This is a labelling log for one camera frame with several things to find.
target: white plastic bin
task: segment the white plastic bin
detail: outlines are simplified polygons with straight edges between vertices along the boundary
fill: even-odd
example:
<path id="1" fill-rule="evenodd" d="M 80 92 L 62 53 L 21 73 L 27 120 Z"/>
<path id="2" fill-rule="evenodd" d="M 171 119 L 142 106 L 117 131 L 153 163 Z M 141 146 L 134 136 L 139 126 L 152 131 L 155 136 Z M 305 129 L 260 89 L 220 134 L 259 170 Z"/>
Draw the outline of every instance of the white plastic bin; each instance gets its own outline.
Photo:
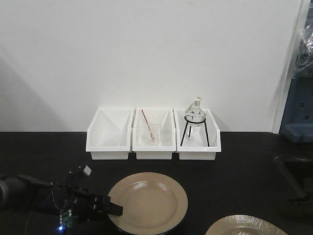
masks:
<path id="1" fill-rule="evenodd" d="M 177 152 L 181 160 L 214 160 L 217 152 L 221 152 L 221 135 L 220 130 L 209 109 L 203 109 L 206 112 L 206 126 L 209 136 L 210 147 L 207 146 L 205 125 L 192 127 L 190 137 L 189 125 L 180 146 L 182 135 L 186 126 L 185 109 L 174 109 L 176 124 Z"/>
<path id="2" fill-rule="evenodd" d="M 175 125 L 172 109 L 136 110 L 133 127 L 133 151 L 137 159 L 168 159 L 176 151 Z"/>
<path id="3" fill-rule="evenodd" d="M 133 118 L 133 109 L 97 110 L 86 141 L 93 160 L 128 159 Z"/>

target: ring stand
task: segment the ring stand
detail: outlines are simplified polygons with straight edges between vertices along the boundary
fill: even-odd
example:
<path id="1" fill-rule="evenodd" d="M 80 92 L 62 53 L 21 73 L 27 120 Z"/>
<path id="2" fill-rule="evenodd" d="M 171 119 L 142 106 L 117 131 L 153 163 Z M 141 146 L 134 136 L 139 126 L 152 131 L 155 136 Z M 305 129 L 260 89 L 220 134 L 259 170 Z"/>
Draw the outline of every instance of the ring stand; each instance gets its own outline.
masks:
<path id="1" fill-rule="evenodd" d="M 185 120 L 186 120 L 186 126 L 185 126 L 185 129 L 184 129 L 184 134 L 182 135 L 182 139 L 181 139 L 181 143 L 180 143 L 180 146 L 182 146 L 182 143 L 184 141 L 184 137 L 185 137 L 185 134 L 186 134 L 186 130 L 187 130 L 187 126 L 189 123 L 191 124 L 201 124 L 201 123 L 204 123 L 205 125 L 205 133 L 206 133 L 206 141 L 207 141 L 207 146 L 210 147 L 210 144 L 209 144 L 209 136 L 208 136 L 208 133 L 207 133 L 207 128 L 206 128 L 206 118 L 203 120 L 203 121 L 200 121 L 200 122 L 193 122 L 193 121 L 188 121 L 185 117 Z"/>

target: black table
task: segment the black table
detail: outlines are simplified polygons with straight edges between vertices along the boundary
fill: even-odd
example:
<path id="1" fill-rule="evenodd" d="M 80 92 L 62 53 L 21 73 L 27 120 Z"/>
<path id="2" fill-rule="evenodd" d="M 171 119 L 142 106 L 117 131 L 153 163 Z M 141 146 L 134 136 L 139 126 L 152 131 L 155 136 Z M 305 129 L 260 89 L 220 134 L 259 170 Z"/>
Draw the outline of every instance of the black table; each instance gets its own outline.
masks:
<path id="1" fill-rule="evenodd" d="M 204 235 L 211 224 L 232 214 L 247 214 L 273 223 L 289 235 L 312 235 L 313 220 L 279 217 L 276 203 L 297 197 L 273 163 L 276 156 L 313 157 L 312 144 L 293 144 L 271 133 L 221 133 L 222 153 L 214 161 L 172 160 L 93 161 L 85 152 L 86 133 L 0 133 L 0 172 L 26 174 L 63 183 L 69 170 L 91 167 L 83 187 L 107 195 L 122 178 L 144 171 L 166 174 L 188 195 L 184 221 L 170 235 Z M 58 217 L 0 212 L 0 235 L 55 235 Z M 75 226 L 71 235 L 121 235 L 109 221 Z"/>

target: plastic bag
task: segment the plastic bag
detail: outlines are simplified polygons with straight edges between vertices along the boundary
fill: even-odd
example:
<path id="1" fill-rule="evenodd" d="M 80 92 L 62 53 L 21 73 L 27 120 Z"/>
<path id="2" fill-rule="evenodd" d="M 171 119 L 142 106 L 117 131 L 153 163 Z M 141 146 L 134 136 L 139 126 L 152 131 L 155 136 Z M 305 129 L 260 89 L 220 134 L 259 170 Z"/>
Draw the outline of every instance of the plastic bag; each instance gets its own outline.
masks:
<path id="1" fill-rule="evenodd" d="M 294 76 L 313 75 L 313 5 L 310 5 L 306 24 L 301 31 L 301 44 Z"/>

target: beige plate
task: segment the beige plate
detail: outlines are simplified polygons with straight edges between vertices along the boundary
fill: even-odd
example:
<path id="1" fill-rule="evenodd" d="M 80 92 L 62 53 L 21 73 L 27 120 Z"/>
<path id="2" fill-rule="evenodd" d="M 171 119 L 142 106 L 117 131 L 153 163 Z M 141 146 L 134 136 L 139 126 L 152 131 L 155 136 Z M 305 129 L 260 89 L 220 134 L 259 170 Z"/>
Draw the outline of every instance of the beige plate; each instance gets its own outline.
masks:
<path id="1" fill-rule="evenodd" d="M 158 235 L 184 218 L 188 199 L 172 178 L 152 172 L 130 175 L 109 192 L 111 201 L 124 207 L 122 216 L 109 215 L 122 231 L 136 235 Z"/>
<path id="2" fill-rule="evenodd" d="M 249 215 L 231 215 L 216 221 L 205 235 L 287 235 L 275 225 Z"/>

